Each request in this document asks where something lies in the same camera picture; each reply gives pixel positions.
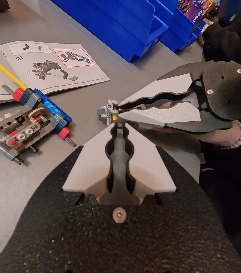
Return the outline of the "person's right forearm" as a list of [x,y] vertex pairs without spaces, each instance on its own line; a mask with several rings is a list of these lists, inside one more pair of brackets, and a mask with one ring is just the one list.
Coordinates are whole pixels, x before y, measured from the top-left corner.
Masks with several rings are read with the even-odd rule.
[[226,234],[241,255],[241,146],[223,149],[200,141],[207,165],[199,184],[210,198]]

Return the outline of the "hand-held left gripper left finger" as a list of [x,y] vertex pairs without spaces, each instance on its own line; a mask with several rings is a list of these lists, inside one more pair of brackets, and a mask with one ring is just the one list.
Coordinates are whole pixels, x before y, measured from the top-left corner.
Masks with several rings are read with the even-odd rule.
[[117,123],[112,123],[86,142],[62,189],[84,194],[111,193],[114,182],[110,155],[115,146]]

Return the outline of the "person's right hand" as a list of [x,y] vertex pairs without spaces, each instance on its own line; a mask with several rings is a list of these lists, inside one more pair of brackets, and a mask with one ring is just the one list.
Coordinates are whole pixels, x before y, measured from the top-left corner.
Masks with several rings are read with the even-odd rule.
[[240,140],[241,128],[237,121],[233,121],[232,128],[230,129],[217,130],[205,134],[186,134],[191,135],[199,141],[210,143],[218,147],[230,147]]

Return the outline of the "toy car chassis assembly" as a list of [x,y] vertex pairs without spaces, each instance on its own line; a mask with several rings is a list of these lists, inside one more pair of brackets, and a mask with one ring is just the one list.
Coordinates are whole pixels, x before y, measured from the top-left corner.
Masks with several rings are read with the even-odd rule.
[[27,87],[1,64],[0,70],[18,84],[19,88],[15,91],[7,85],[2,87],[22,105],[19,110],[0,117],[0,154],[22,165],[24,161],[20,155],[27,150],[37,153],[34,145],[51,133],[76,147],[68,137],[71,132],[68,125],[72,118],[40,90]]

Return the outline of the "grey toy connector assembly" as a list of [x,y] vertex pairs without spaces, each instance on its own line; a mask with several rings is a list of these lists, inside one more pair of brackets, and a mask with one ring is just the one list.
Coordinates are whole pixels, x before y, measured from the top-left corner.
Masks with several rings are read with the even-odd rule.
[[97,111],[97,116],[105,118],[107,120],[107,126],[111,125],[111,119],[113,119],[113,121],[117,120],[119,114],[118,105],[118,101],[108,100],[107,104]]

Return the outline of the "black fleece garment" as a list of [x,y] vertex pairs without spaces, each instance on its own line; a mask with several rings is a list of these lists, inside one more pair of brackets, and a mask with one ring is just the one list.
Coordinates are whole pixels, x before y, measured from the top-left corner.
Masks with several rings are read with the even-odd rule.
[[234,61],[241,64],[241,13],[233,21],[220,18],[202,34],[203,56],[208,61]]

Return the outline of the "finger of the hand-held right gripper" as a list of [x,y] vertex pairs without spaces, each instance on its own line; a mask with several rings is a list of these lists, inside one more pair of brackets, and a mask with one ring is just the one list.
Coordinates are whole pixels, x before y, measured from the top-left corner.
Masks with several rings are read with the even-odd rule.
[[158,106],[162,102],[182,100],[192,83],[190,74],[156,80],[119,103],[119,108],[136,108],[141,104]]
[[190,102],[179,102],[169,108],[132,109],[120,113],[119,118],[156,128],[163,128],[168,123],[201,121],[200,111]]

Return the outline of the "open instruction booklet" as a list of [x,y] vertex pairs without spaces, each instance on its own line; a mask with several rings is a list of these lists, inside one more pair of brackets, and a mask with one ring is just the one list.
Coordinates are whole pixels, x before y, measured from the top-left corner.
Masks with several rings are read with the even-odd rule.
[[[110,79],[81,44],[17,41],[0,45],[0,64],[23,84],[42,93],[85,87]],[[13,101],[2,88],[19,85],[0,70],[0,104]]]

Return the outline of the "large blue storage bin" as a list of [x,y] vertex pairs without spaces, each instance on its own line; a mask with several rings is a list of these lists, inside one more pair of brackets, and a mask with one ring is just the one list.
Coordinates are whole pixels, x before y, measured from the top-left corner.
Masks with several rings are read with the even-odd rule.
[[141,58],[168,26],[145,0],[52,0],[126,61]]

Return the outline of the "purple toy box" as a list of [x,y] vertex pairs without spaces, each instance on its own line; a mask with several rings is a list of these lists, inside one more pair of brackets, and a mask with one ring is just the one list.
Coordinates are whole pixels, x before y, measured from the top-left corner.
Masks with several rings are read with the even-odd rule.
[[179,0],[177,8],[194,24],[193,33],[215,4],[216,0]]

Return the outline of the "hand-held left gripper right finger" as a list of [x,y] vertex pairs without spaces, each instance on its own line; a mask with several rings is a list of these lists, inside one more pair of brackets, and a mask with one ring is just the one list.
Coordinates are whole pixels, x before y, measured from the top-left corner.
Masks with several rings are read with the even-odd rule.
[[126,162],[125,181],[130,194],[175,192],[176,186],[158,152],[157,146],[131,127],[123,124]]

